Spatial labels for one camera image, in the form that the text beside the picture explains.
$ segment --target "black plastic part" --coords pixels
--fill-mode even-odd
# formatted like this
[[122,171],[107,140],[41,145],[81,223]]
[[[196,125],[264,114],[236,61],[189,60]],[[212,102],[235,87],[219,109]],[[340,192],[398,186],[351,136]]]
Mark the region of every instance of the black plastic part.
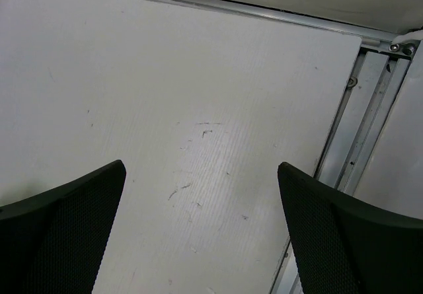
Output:
[[280,194],[304,294],[423,293],[423,221],[330,188],[288,163]]
[[125,177],[115,161],[0,207],[0,292],[91,293]]

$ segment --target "scratch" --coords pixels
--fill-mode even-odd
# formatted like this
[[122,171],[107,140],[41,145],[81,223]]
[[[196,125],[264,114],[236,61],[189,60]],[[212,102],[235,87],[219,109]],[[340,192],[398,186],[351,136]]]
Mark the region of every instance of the scratch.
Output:
[[202,124],[207,124],[207,125],[210,125],[210,124],[212,124],[212,125],[215,125],[215,126],[217,126],[217,125],[219,125],[219,124],[222,124],[221,122],[202,122],[202,123],[200,123],[200,124],[197,124],[197,125],[202,125]]
[[47,69],[48,69],[48,75],[49,75],[49,76],[50,76],[50,78],[52,79],[53,83],[56,83],[56,81],[55,81],[55,80],[54,80],[54,78],[53,78],[52,71],[50,71],[50,68],[49,68],[49,67],[47,67]]
[[205,134],[211,133],[211,132],[213,132],[213,130],[205,130],[205,131],[203,131],[203,135],[201,137],[204,138]]
[[178,192],[178,190],[174,190],[173,193],[169,196],[169,198],[167,200],[171,200],[171,198],[173,197],[173,195],[175,195]]
[[191,185],[192,185],[192,183],[189,183],[189,184],[187,184],[187,185],[185,185],[185,186],[181,187],[180,189],[181,189],[181,190],[184,190],[185,188],[188,188],[188,187],[190,187]]
[[225,223],[225,221],[222,221],[222,223],[221,223],[221,225],[220,225],[220,227],[217,231],[220,231],[220,229],[222,229],[224,223]]
[[134,270],[134,272],[133,272],[133,274],[132,274],[130,284],[131,284],[131,283],[132,283],[132,281],[134,280],[135,272],[137,272],[137,268],[135,268],[135,270]]
[[188,210],[186,210],[186,212],[187,212],[187,214],[188,214],[188,222],[189,222],[189,223],[192,223],[192,217],[191,217],[190,212],[189,212]]

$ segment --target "scuff mark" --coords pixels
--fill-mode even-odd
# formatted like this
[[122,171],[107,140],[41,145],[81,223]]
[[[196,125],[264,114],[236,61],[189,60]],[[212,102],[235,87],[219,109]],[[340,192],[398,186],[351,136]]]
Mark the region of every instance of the scuff mark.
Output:
[[134,272],[133,272],[133,274],[132,274],[130,284],[131,284],[131,283],[132,283],[132,281],[134,280],[135,272],[137,272],[137,268],[135,268],[135,270],[134,270]]
[[221,122],[201,122],[201,123],[199,123],[199,124],[197,124],[197,125],[202,125],[202,124],[207,124],[207,125],[215,125],[215,126],[218,126],[218,125],[220,125],[220,124],[222,124]]
[[50,78],[52,79],[53,83],[56,83],[56,81],[55,81],[55,80],[54,80],[54,78],[53,78],[52,71],[50,71],[50,68],[49,68],[49,67],[47,67],[47,69],[48,69],[48,75],[49,75],[49,76],[50,76]]
[[189,222],[189,223],[192,223],[192,217],[191,217],[190,212],[189,212],[188,210],[186,210],[186,212],[187,212],[187,214],[188,214],[188,222]]
[[181,187],[181,188],[177,188],[177,189],[175,189],[173,192],[172,192],[172,194],[169,196],[169,198],[167,199],[167,200],[171,200],[171,198],[173,197],[173,195],[175,195],[177,192],[179,192],[179,190],[184,190],[185,188],[188,188],[188,187],[190,187],[192,185],[192,183],[189,183],[189,184],[187,184],[187,185],[185,185],[185,186],[183,186],[183,187]]
[[222,221],[222,223],[220,224],[219,229],[217,230],[218,232],[220,231],[220,229],[222,229],[224,223],[225,223],[225,221]]
[[178,173],[186,173],[186,174],[192,174],[193,173],[193,172],[190,172],[190,171],[187,171],[187,170],[174,170],[173,171],[173,174],[176,173],[176,172],[178,172]]
[[174,190],[173,193],[169,196],[169,198],[167,200],[171,200],[171,198],[173,197],[173,195],[175,195],[178,192],[178,190]]
[[181,190],[184,190],[185,188],[188,188],[188,187],[190,187],[191,185],[192,185],[192,183],[189,183],[189,184],[187,184],[187,185],[185,185],[185,186],[181,187],[180,189],[181,189]]
[[205,134],[207,134],[207,133],[212,133],[213,132],[213,130],[204,130],[203,131],[203,135],[201,136],[201,138],[204,138],[204,135]]
[[207,288],[207,292],[209,292],[209,294],[216,294],[216,292],[211,287]]

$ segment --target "bolt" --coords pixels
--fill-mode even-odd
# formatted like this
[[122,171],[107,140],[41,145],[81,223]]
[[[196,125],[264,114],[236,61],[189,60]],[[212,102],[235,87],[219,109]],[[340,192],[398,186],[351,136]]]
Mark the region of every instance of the bolt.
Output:
[[348,82],[346,84],[346,88],[352,88],[352,87],[356,86],[357,82],[358,82],[357,79],[355,77],[351,76],[348,79]]
[[416,51],[416,46],[413,43],[405,44],[403,47],[403,53],[407,56],[412,56]]
[[389,51],[390,52],[399,52],[399,44],[392,44],[389,46]]

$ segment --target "metal frame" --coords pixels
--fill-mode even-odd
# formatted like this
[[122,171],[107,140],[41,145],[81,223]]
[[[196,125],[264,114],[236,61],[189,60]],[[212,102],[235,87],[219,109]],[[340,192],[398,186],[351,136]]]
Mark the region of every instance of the metal frame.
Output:
[[341,22],[335,22],[331,20],[325,20],[321,18],[308,17],[306,15],[300,15],[295,13],[289,13],[277,9],[269,9],[264,7],[257,7],[254,5],[247,5],[244,3],[236,3],[226,0],[152,0],[166,2],[176,5],[185,5],[198,9],[211,9],[215,11],[221,11],[225,13],[242,14],[252,17],[267,18],[280,22],[287,22],[292,24],[298,24],[301,26],[308,26],[311,28],[318,28],[321,30],[329,30],[333,32],[339,32],[342,34],[350,34],[360,36],[363,40],[362,46],[382,52],[385,54],[395,54],[399,57],[405,57],[410,59],[410,55],[405,55],[400,49],[399,51],[393,52],[389,49],[391,42],[397,36],[397,34],[385,32],[382,30],[375,30],[372,28],[365,28],[362,26],[356,26],[352,24],[346,24]]
[[396,64],[393,63],[392,60],[389,62],[390,68],[393,68],[392,75],[386,75],[385,72],[381,78],[381,84],[367,109],[362,130],[357,135],[350,157],[346,161],[346,170],[338,189],[348,195],[353,195],[356,190],[410,65],[410,62],[405,59],[399,59]]
[[[373,52],[362,58],[363,52],[352,71],[353,76],[360,72],[358,82],[352,90],[346,89],[315,175],[325,184],[350,195],[360,181],[410,64],[406,59]],[[288,262],[283,275],[277,276],[271,294],[302,293],[290,244],[286,252]]]

